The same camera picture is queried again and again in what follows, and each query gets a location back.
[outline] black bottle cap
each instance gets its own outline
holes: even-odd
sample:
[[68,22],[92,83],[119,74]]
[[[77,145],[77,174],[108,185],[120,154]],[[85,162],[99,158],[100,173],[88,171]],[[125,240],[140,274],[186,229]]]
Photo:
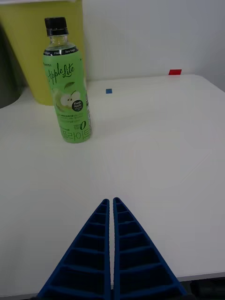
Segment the black bottle cap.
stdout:
[[45,18],[45,26],[48,36],[69,34],[65,17]]

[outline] red tape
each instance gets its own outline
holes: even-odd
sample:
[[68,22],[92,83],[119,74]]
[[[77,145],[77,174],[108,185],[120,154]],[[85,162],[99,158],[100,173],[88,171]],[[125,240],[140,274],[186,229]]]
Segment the red tape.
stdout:
[[180,75],[181,74],[181,70],[173,70],[171,69],[170,72],[169,72],[169,75]]

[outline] green label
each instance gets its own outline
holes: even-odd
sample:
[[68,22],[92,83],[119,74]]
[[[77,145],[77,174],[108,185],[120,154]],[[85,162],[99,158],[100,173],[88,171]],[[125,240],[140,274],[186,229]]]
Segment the green label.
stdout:
[[64,140],[69,143],[88,140],[90,113],[80,51],[76,47],[45,50],[43,62]]

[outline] yellow bin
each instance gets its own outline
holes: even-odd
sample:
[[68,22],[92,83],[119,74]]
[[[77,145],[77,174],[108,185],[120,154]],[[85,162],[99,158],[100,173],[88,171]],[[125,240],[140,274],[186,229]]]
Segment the yellow bin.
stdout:
[[0,5],[1,24],[34,98],[44,105],[53,105],[43,67],[43,52],[50,43],[45,18],[51,16],[66,18],[69,40],[84,57],[82,0]]

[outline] table surface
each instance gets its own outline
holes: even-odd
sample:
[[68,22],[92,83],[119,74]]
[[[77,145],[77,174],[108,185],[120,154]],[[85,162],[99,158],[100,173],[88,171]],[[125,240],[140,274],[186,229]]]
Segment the table surface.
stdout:
[[37,293],[104,198],[113,275],[116,196],[180,280],[224,276],[225,93],[196,75],[88,90],[93,136],[81,144],[28,90],[0,109],[0,296]]

